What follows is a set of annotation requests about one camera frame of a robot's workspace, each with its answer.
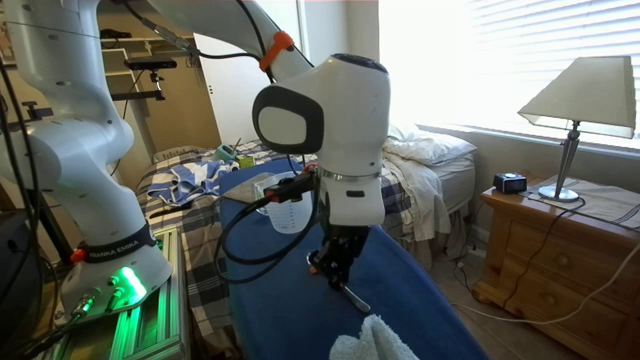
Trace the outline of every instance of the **orange cable clip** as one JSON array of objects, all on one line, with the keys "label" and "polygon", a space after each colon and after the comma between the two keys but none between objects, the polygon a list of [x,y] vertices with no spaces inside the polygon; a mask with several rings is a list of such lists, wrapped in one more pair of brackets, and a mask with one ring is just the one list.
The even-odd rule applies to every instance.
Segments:
[{"label": "orange cable clip", "polygon": [[273,46],[267,51],[262,60],[260,60],[260,70],[263,72],[267,71],[267,68],[271,66],[273,60],[276,59],[276,56],[280,53],[280,51],[286,50],[293,46],[293,39],[284,31],[278,31],[273,34]]}]

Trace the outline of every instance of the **black strap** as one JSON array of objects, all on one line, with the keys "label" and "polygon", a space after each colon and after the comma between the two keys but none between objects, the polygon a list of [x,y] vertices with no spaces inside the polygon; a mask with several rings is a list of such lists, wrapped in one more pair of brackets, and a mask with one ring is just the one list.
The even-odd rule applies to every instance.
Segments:
[{"label": "black strap", "polygon": [[145,245],[156,246],[156,239],[151,234],[148,224],[122,240],[107,245],[85,245],[82,248],[85,251],[84,262],[97,264],[111,261],[129,255]]}]

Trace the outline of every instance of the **lamp base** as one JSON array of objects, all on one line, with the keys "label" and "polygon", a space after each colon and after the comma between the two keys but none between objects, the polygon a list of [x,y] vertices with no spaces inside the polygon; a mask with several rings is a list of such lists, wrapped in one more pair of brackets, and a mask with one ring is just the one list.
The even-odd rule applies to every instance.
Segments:
[{"label": "lamp base", "polygon": [[569,189],[562,188],[560,190],[560,194],[556,197],[556,187],[555,186],[543,186],[538,189],[538,194],[545,199],[559,201],[559,202],[574,202],[580,198],[578,194]]}]

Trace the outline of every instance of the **door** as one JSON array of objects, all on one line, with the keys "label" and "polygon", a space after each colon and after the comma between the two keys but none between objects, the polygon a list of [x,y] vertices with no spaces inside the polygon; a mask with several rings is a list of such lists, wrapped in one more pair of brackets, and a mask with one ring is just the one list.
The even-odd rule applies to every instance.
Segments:
[{"label": "door", "polygon": [[[300,44],[301,31],[297,0],[258,0],[264,11]],[[194,34],[199,50],[206,54],[241,53],[240,48]],[[267,75],[252,58],[212,60],[200,58],[222,143],[234,144],[258,139],[253,129],[252,107],[255,96],[269,85]]]}]

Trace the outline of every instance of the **plaid bedspread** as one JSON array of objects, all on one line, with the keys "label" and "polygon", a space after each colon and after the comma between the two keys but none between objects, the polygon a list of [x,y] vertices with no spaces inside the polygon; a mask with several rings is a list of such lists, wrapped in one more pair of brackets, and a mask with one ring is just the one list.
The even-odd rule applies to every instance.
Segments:
[{"label": "plaid bedspread", "polygon": [[[241,156],[254,157],[257,165],[286,158],[259,141],[244,143],[237,150]],[[177,227],[186,259],[189,305],[200,333],[210,352],[225,351],[227,356],[235,357],[238,354],[234,350],[235,336],[227,302],[228,285],[221,282],[213,270],[214,249],[222,232],[217,202],[211,196],[204,196],[193,201],[189,208],[180,209],[171,208],[162,200],[147,196],[154,174],[165,172],[178,164],[206,160],[213,152],[214,149],[193,150],[152,165],[140,181],[136,196],[153,230]],[[295,156],[294,159],[299,163],[302,161],[301,156]],[[381,191],[386,214],[382,227],[393,238],[411,241],[412,212],[415,208],[412,208],[413,201],[401,185],[401,176],[390,167],[382,169]],[[224,269],[224,260],[218,261],[221,261],[221,269]]]}]

